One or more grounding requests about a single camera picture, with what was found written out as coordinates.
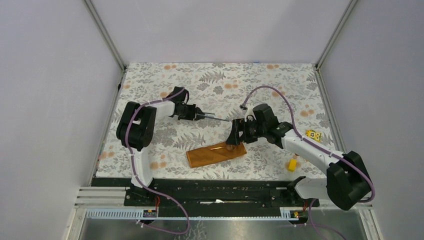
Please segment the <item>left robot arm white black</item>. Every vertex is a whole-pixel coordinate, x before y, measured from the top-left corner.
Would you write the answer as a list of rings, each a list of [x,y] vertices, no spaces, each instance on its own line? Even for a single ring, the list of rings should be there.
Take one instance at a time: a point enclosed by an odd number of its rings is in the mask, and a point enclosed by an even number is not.
[[[165,117],[198,121],[208,116],[196,104],[188,104],[189,98],[188,90],[176,86],[165,98],[146,103],[129,101],[124,108],[116,137],[129,150],[131,183],[139,187],[135,197],[144,206],[155,200],[154,190],[148,187],[153,181],[148,146],[153,140],[156,122]]]

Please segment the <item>dark teal chopstick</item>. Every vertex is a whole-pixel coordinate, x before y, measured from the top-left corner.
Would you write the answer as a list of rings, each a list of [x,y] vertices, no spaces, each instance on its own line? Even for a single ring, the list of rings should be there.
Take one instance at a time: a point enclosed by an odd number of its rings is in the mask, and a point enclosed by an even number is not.
[[[222,121],[222,122],[230,122],[230,120],[228,120],[228,119],[218,118],[218,117],[215,117],[215,116],[212,116],[212,115],[203,115],[203,117],[205,119],[218,120],[218,121]]]

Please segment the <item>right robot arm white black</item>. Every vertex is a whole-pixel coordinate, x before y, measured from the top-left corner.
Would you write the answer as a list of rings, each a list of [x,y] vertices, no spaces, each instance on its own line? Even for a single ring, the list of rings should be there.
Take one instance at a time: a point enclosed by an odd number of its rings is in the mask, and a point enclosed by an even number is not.
[[[309,137],[298,135],[294,125],[280,122],[266,103],[255,106],[244,118],[233,119],[225,143],[239,146],[260,138],[304,158],[325,174],[325,178],[301,176],[292,181],[286,198],[293,206],[309,199],[326,199],[347,211],[373,193],[370,176],[358,153],[332,151]]]

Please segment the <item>brown wooden spoon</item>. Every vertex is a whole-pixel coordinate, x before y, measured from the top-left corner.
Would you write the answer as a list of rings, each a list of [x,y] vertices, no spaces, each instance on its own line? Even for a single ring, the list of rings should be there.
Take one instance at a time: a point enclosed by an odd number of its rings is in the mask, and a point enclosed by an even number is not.
[[[216,144],[214,146],[211,146],[209,149],[211,151],[214,152],[218,152],[218,153],[227,153],[227,152],[232,152],[236,149],[236,145],[232,145],[232,144],[227,144],[225,142],[221,142],[219,144]]]

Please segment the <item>orange cloth napkin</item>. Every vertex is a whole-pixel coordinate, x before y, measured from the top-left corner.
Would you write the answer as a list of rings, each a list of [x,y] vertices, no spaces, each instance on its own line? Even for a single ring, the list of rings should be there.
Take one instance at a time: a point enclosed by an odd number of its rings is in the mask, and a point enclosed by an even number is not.
[[[208,166],[212,164],[217,164],[227,160],[232,160],[241,156],[244,156],[247,153],[247,150],[243,143],[236,146],[236,149],[231,152],[216,152],[210,150],[210,146],[200,147],[197,149],[189,150],[186,152],[188,164],[191,168],[198,168],[203,166]]]

